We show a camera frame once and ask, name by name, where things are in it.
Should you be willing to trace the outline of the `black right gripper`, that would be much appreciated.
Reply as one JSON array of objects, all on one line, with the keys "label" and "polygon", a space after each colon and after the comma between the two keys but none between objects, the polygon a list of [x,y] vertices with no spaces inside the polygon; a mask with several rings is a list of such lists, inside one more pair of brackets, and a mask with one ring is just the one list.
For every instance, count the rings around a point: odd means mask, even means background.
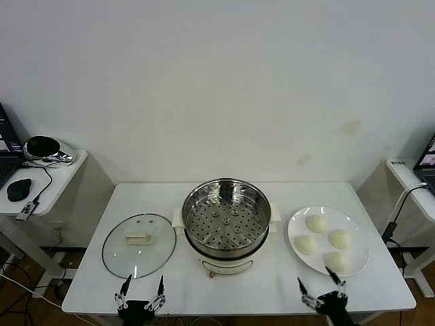
[{"label": "black right gripper", "polygon": [[303,282],[298,277],[297,280],[302,295],[302,302],[310,308],[316,308],[315,310],[319,314],[326,315],[334,326],[352,326],[353,321],[346,310],[348,299],[346,280],[342,280],[328,266],[326,266],[326,270],[337,286],[337,290],[316,298],[308,293]]}]

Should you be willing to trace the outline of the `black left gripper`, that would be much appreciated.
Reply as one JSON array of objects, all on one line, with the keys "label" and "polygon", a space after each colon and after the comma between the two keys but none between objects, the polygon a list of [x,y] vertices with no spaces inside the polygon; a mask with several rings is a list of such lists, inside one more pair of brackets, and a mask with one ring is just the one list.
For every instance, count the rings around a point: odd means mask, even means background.
[{"label": "black left gripper", "polygon": [[155,317],[154,311],[159,311],[166,302],[164,294],[164,276],[160,277],[156,295],[150,301],[127,300],[126,295],[133,275],[122,283],[120,291],[114,294],[118,316],[123,326],[141,326]]}]

